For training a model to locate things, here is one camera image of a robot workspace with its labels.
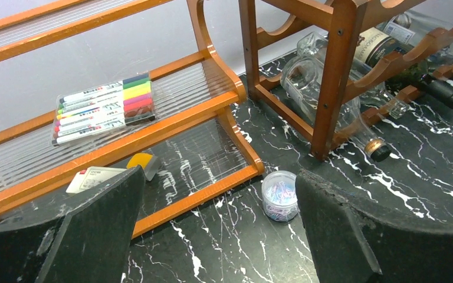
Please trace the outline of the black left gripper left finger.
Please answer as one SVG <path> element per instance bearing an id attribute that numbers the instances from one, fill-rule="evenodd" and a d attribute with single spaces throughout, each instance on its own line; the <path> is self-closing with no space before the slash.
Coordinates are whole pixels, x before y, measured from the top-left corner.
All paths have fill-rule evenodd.
<path id="1" fill-rule="evenodd" d="M 136 166 L 0 221 L 0 282 L 119 282 L 144 187 Z"/>

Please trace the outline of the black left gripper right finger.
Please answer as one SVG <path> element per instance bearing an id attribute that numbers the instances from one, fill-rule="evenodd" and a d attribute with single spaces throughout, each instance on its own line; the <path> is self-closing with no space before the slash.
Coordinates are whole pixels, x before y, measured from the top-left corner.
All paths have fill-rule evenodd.
<path id="1" fill-rule="evenodd" d="M 296 195 L 320 282 L 453 282 L 453 223 L 380 205 L 306 169 Z"/>

